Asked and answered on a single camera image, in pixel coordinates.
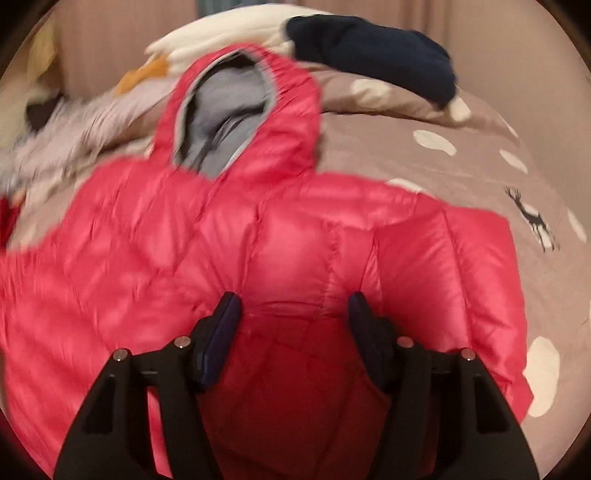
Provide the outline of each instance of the curtain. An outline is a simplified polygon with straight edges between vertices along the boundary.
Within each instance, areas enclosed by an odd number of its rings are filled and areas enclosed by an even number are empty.
[[[267,2],[265,0],[197,0],[197,11],[200,17],[224,12],[236,7],[245,7],[247,5],[262,4],[283,4],[281,0]]]

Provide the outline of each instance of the navy blue cloth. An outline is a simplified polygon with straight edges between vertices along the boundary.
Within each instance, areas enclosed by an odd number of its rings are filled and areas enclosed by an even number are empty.
[[[442,108],[456,94],[447,51],[420,32],[338,15],[294,17],[285,30],[294,41],[297,60],[383,80]]]

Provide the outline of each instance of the yellow fabric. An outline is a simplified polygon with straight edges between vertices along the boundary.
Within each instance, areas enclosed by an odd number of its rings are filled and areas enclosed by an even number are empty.
[[[27,77],[34,82],[43,75],[57,58],[56,23],[53,17],[41,26],[31,40]]]
[[[166,75],[168,75],[168,60],[165,56],[157,56],[143,67],[137,70],[131,70],[123,75],[123,78],[115,88],[115,94],[122,95],[133,90],[134,87],[144,80],[162,78],[166,77]]]

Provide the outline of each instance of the puffer jacket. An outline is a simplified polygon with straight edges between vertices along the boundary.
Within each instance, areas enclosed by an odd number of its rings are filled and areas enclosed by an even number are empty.
[[[230,91],[240,105],[199,119],[200,89],[221,79],[227,91],[227,69],[262,103]],[[366,475],[388,400],[347,326],[358,290],[425,347],[474,349],[523,419],[526,321],[507,221],[316,174],[319,106],[319,88],[288,59],[250,45],[205,56],[179,81],[147,161],[100,168],[39,247],[0,260],[7,407],[46,472],[111,352],[162,348],[226,290],[242,297],[243,318],[201,407],[229,480]]]

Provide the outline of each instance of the beige wall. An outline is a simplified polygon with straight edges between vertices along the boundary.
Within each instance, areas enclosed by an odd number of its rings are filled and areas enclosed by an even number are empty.
[[[90,98],[145,61],[154,40],[197,18],[195,0],[61,0],[57,7],[66,91]]]

